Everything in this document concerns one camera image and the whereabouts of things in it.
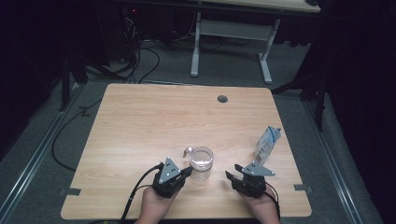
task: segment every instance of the round hole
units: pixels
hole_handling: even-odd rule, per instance
[[[220,96],[218,96],[218,101],[219,101],[220,103],[227,103],[228,98],[227,98],[227,96],[225,96],[225,95],[220,95]]]

